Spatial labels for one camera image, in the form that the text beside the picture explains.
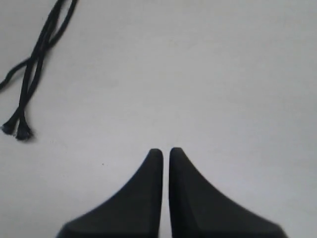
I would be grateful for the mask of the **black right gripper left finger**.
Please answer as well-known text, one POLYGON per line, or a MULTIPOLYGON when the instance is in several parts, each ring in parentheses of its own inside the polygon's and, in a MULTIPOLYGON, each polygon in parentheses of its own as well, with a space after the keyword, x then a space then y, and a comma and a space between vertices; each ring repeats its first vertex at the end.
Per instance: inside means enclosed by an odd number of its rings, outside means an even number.
POLYGON ((157 238, 162 205, 163 154, 150 149, 133 177, 111 198, 64 224, 59 238, 157 238))

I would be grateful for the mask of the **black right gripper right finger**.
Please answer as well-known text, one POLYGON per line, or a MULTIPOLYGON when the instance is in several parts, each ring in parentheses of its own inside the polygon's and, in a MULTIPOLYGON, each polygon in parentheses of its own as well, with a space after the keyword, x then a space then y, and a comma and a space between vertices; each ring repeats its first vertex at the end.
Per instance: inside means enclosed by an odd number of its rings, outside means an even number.
POLYGON ((285 238, 281 226, 226 197, 182 148, 169 155, 168 200, 174 238, 285 238))

